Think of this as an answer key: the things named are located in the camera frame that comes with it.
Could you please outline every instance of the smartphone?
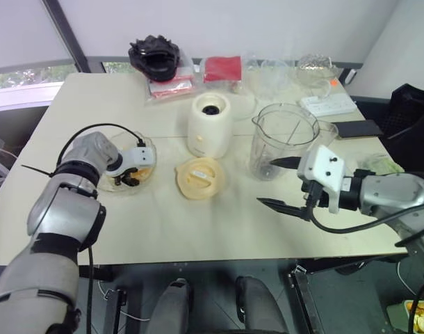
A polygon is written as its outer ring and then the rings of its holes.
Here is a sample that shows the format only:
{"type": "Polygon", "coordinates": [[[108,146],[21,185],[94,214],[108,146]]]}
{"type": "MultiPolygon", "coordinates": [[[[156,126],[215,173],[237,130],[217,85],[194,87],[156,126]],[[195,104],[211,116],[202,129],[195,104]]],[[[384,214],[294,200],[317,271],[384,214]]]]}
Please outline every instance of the smartphone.
{"type": "Polygon", "coordinates": [[[340,138],[382,136],[384,133],[374,120],[353,120],[351,122],[334,122],[340,138]]]}

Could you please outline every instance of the measuring cup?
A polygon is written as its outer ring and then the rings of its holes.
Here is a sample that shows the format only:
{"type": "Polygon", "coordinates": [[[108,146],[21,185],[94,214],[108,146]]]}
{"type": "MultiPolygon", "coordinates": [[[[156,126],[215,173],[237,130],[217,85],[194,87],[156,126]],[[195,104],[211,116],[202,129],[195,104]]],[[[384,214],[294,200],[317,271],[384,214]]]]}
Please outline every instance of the measuring cup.
{"type": "Polygon", "coordinates": [[[307,110],[286,103],[270,104],[252,119],[255,124],[249,169],[260,180],[273,180],[284,168],[273,159],[301,157],[319,135],[317,119],[307,110]]]}

